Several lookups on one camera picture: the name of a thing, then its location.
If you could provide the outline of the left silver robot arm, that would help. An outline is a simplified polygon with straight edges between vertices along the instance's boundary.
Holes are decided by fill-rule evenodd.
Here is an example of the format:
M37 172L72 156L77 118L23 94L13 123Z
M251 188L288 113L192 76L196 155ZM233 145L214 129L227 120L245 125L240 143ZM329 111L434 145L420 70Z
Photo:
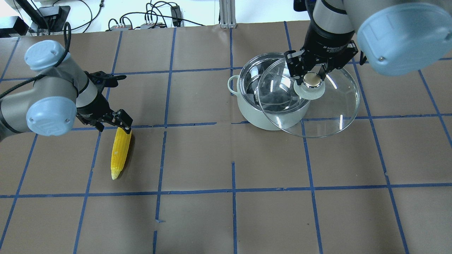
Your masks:
M133 120L129 114L123 109L113 111L103 96L104 88L117 87L125 75L84 71L53 40L35 43L24 59L37 76L28 80L33 84L30 90L12 94L9 89L1 94L1 140L24 132L64 135L72 130L76 119L100 132L107 123L131 133Z

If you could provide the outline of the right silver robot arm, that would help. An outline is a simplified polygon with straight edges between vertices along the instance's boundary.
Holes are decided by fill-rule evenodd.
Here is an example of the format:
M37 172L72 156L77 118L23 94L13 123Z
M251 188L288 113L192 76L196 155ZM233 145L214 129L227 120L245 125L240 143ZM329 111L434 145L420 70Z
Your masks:
M358 51L360 64L400 76L428 67L451 50L450 0L295 0L310 24L302 48L285 52L290 77L321 64L323 78Z

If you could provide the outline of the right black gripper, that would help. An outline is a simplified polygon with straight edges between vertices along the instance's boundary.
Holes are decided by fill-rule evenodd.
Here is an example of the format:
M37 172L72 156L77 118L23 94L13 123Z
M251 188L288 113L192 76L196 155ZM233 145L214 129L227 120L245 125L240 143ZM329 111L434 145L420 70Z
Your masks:
M353 35L354 31L334 34L318 25L309 25L303 47L298 52L285 52L290 77L302 85L304 75L317 65L317 75L324 82L327 74L342 69L358 53Z

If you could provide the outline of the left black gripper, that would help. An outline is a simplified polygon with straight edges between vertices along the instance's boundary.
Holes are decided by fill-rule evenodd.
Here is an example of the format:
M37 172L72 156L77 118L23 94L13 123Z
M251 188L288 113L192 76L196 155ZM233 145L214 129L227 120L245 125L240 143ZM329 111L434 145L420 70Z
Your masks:
M108 123L130 134L133 123L133 119L124 109L113 111L108 100L101 93L97 93L88 105L77 108L76 117L82 124L95 127L99 132L103 132L105 128L103 123Z

